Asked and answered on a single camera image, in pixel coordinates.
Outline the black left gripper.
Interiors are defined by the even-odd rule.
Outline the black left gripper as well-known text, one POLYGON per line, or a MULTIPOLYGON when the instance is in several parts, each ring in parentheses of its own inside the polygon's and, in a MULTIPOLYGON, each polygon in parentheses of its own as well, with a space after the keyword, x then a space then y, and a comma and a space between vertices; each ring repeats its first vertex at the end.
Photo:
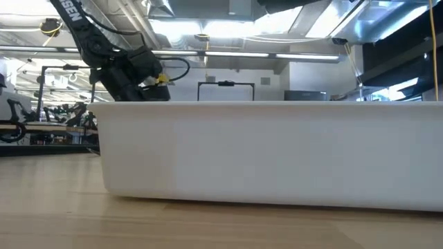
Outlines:
POLYGON ((115 101, 169 101, 167 85, 140 86, 147 78, 158 78, 163 68, 153 52, 140 47, 90 70, 90 83, 100 82, 115 101))

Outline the white plastic cutlery tray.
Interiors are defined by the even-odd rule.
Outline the white plastic cutlery tray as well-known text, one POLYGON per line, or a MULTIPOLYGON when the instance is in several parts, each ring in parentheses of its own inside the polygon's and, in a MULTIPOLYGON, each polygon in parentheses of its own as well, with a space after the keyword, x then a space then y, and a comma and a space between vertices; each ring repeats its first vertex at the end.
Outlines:
POLYGON ((97 102, 117 196, 443 212, 443 102, 97 102))

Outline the long ceiling light tube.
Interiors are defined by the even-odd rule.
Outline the long ceiling light tube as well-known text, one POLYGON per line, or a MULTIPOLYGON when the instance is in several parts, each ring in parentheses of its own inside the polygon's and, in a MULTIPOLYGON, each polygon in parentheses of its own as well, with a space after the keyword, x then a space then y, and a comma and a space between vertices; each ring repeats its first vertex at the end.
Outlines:
POLYGON ((1 51, 38 52, 38 53, 78 53, 76 48, 43 46, 6 46, 0 45, 1 51))
POLYGON ((319 54, 293 54, 293 53, 253 53, 253 52, 230 52, 214 50, 153 50, 155 55, 171 56, 203 56, 203 57, 247 57, 267 59, 304 59, 304 60, 340 60, 339 55, 319 54))

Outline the dark monitor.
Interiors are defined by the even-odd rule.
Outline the dark monitor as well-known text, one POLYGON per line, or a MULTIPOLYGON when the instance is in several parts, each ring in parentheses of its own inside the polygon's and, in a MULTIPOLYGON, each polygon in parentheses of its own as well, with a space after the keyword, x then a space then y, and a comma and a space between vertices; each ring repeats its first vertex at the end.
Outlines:
POLYGON ((285 91, 284 101, 327 101, 324 91, 285 91))

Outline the black metal rack frame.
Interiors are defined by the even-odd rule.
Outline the black metal rack frame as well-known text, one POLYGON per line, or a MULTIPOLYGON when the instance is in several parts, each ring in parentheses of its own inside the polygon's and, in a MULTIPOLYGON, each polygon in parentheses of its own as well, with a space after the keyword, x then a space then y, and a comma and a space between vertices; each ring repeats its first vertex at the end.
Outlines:
POLYGON ((255 101, 255 84, 233 81, 199 82, 197 101, 255 101))

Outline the black aluminium table frame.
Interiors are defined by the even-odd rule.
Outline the black aluminium table frame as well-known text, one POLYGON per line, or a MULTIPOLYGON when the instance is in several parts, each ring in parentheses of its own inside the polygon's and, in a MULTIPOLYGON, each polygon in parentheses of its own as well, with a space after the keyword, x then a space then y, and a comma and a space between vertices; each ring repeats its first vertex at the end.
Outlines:
POLYGON ((100 151, 98 145, 7 145, 0 146, 0 158, 11 156, 42 156, 58 154, 84 154, 100 151))

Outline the silver ventilation duct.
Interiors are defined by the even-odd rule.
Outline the silver ventilation duct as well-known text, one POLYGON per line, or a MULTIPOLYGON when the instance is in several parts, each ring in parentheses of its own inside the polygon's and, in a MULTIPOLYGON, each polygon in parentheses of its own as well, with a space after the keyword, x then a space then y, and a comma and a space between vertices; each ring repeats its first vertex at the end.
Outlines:
POLYGON ((307 31, 310 39, 340 38, 373 43, 391 36, 439 0, 324 0, 307 31))

